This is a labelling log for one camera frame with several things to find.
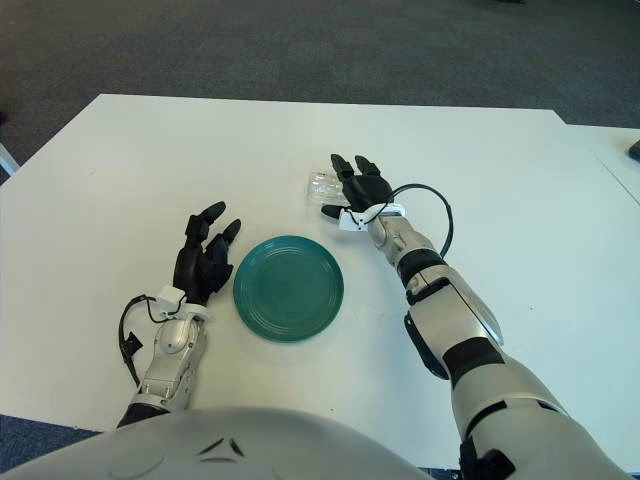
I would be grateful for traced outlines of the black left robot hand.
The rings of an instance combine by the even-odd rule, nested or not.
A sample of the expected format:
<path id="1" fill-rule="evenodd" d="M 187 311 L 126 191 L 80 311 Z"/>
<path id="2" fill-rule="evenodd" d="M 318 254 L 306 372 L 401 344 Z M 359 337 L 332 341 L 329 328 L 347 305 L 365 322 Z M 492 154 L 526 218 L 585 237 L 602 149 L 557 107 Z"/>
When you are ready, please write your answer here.
<path id="1" fill-rule="evenodd" d="M 229 247 L 240 231 L 241 221 L 234 220 L 205 244 L 210 227 L 225 209 L 225 202 L 219 201 L 189 217 L 185 243 L 178 252 L 173 275 L 173 286 L 185 293 L 187 303 L 206 307 L 211 295 L 219 292 L 231 277 Z"/>

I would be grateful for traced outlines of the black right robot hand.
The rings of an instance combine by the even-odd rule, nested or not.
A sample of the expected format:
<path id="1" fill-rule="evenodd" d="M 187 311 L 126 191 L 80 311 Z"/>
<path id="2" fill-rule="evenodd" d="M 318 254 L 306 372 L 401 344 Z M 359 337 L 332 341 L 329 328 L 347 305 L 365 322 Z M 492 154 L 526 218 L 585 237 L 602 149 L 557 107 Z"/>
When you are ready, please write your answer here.
<path id="1" fill-rule="evenodd" d="M 331 154 L 331 164 L 342 185 L 342 194 L 348 202 L 346 207 L 324 205 L 321 212 L 334 220 L 339 220 L 343 212 L 354 226 L 364 225 L 359 214 L 375 205 L 383 205 L 392 199 L 390 184 L 381 176 L 378 167 L 362 155 L 355 156 L 359 174 L 352 165 L 339 154 Z"/>

